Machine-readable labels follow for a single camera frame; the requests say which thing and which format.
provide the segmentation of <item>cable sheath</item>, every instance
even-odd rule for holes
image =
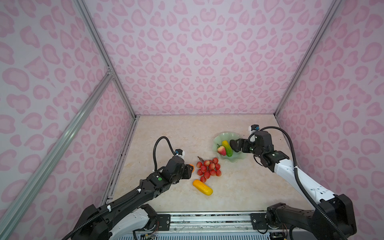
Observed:
[[[293,143],[292,143],[292,140],[290,138],[290,136],[288,135],[288,133],[286,131],[284,131],[283,129],[279,128],[279,127],[275,127],[275,126],[268,126],[268,127],[264,127],[261,129],[261,131],[265,130],[265,129],[277,129],[279,131],[281,131],[288,139],[288,142],[289,142],[289,145],[290,145],[290,148],[291,148],[291,152],[292,152],[292,158],[293,158],[293,166],[296,167],[297,166],[297,161],[296,161],[296,154],[295,154],[295,149],[293,148]],[[303,185],[301,184],[300,182],[300,179],[299,179],[299,174],[298,174],[298,171],[297,171],[297,167],[294,168],[294,174],[295,174],[295,180],[296,180],[296,183],[297,185],[299,186],[300,190],[303,192],[304,196],[308,199],[308,201],[312,204],[312,206],[315,207],[315,209],[317,211],[319,211],[319,213],[321,214],[321,216],[329,223],[329,225],[339,234],[340,238],[343,239],[343,240],[348,240],[347,237],[343,234],[343,232],[339,229],[339,227],[332,221],[332,219],[329,218],[329,216],[327,215],[327,213],[324,211],[324,209],[322,207],[320,207],[313,199],[312,197],[308,194],[308,192],[305,190],[305,188],[303,187]]]
[[[170,148],[170,151],[172,152],[172,154],[173,154],[174,156],[176,155],[176,153],[175,153],[175,152],[173,151],[173,149],[172,149],[172,145],[170,144],[169,139],[168,139],[166,136],[162,136],[162,137],[160,137],[160,138],[156,141],[155,146],[153,147],[153,163],[155,164],[155,171],[157,171],[156,148],[157,148],[157,145],[159,144],[159,142],[160,142],[161,139],[165,139],[165,140],[167,140],[167,143],[168,143],[168,146],[169,146],[169,148]]]

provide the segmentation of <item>plate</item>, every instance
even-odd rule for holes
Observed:
[[[231,157],[228,157],[227,155],[223,156],[217,152],[217,148],[222,145],[221,143],[224,140],[227,140],[229,143],[230,140],[237,140],[239,138],[242,138],[242,136],[234,132],[221,133],[217,137],[215,137],[214,144],[212,146],[212,151],[214,151],[217,154],[217,158],[221,160],[227,159],[230,162],[237,162],[239,159],[245,159],[247,157],[247,154],[243,152],[235,152],[232,150],[233,154]]]

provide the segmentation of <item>wire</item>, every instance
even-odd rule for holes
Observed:
[[[266,234],[266,233],[268,232],[268,222],[267,222],[267,224],[266,224],[265,232],[260,232],[260,231],[259,231],[259,228],[258,228],[259,222],[262,222],[262,221],[257,221],[257,222],[256,222],[256,230],[257,230],[259,233],[261,233],[261,234]]]
[[[253,132],[253,133],[251,133],[251,135],[249,135],[249,137],[248,137],[248,142],[251,142],[251,137],[252,137],[253,135],[255,135],[255,132]]]
[[[116,204],[116,205],[111,205],[111,210],[117,208],[117,207],[120,207],[121,205],[125,204],[126,202],[132,200],[134,197],[136,197],[137,195],[139,194],[139,191],[136,191],[133,195],[131,195],[130,197],[128,197],[127,199],[125,199],[124,201],[121,201],[120,203]],[[63,237],[62,240],[68,240],[70,237],[73,237],[73,235],[80,229],[82,229],[83,227],[89,225],[90,223],[92,223],[93,221],[95,221],[97,218],[103,216],[104,214],[110,212],[108,209],[105,209],[103,210],[102,212],[96,214],[95,216],[91,217],[90,219],[86,220],[84,223],[78,225],[75,229],[73,229],[70,233],[68,233],[65,237]]]
[[[137,240],[136,230],[133,230],[132,233],[133,233],[133,238],[134,238],[135,240]]]
[[[285,225],[285,223],[283,223],[282,227],[283,227],[283,232],[284,232],[284,227],[285,227],[285,232],[286,232],[285,236],[288,236],[288,228]]]
[[[157,145],[159,144],[159,142],[160,142],[161,139],[165,139],[165,140],[167,140],[167,142],[168,142],[168,146],[169,146],[169,148],[170,148],[170,151],[172,152],[172,154],[173,154],[174,156],[176,155],[176,153],[175,153],[175,152],[173,151],[173,149],[172,149],[172,146],[171,146],[171,144],[170,144],[170,142],[169,142],[169,139],[168,139],[166,136],[162,136],[162,137],[160,137],[160,138],[156,141],[155,146],[153,147],[153,163],[155,164],[155,171],[157,171],[156,147],[157,147]]]
[[[260,166],[264,167],[261,163],[259,163],[259,162],[256,160],[256,156],[255,156],[255,155],[253,156],[253,159],[255,160],[255,162],[257,162],[257,164],[259,164]]]
[[[288,133],[286,131],[284,131],[283,129],[281,129],[279,127],[275,127],[275,126],[264,127],[260,131],[263,131],[263,130],[269,129],[269,128],[277,129],[277,130],[281,131],[287,137],[289,145],[290,145],[290,148],[291,148],[291,153],[292,153],[293,166],[294,166],[293,170],[294,170],[294,174],[295,174],[295,180],[296,180],[296,183],[299,186],[300,190],[303,192],[304,196],[308,199],[308,201],[312,204],[312,206],[314,206],[315,209],[317,211],[319,211],[321,216],[329,223],[329,225],[331,227],[333,227],[333,229],[337,232],[337,234],[339,234],[340,238],[343,239],[343,240],[348,240],[347,237],[344,235],[344,233],[339,229],[339,227],[332,221],[332,219],[329,218],[329,216],[324,211],[324,209],[321,206],[319,206],[313,200],[313,198],[308,194],[308,192],[305,190],[305,188],[301,184],[300,179],[299,179],[299,174],[298,174],[298,171],[297,171],[297,161],[296,161],[295,150],[293,148],[293,143],[292,143],[292,140],[291,140],[290,136],[288,135]]]
[[[291,239],[291,240],[293,240],[293,235],[292,235],[292,233],[293,233],[293,229],[295,228],[295,226],[291,226],[290,228],[289,228],[289,238]]]

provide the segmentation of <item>pink leopard print wall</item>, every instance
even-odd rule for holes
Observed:
[[[110,83],[10,240],[62,239],[86,207],[100,206],[130,123]]]
[[[105,75],[71,0],[0,3],[0,218]]]
[[[383,1],[346,1],[278,117],[304,171],[352,199],[355,240],[382,239],[383,12]]]
[[[86,0],[137,114],[273,113],[331,0]]]

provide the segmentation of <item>cucumber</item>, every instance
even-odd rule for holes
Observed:
[[[233,154],[233,152],[232,152],[232,148],[231,148],[231,146],[229,145],[228,141],[227,141],[227,140],[222,141],[221,145],[222,145],[223,147],[225,147],[225,151],[227,152],[227,156],[228,156],[228,157],[231,157],[232,154]]]

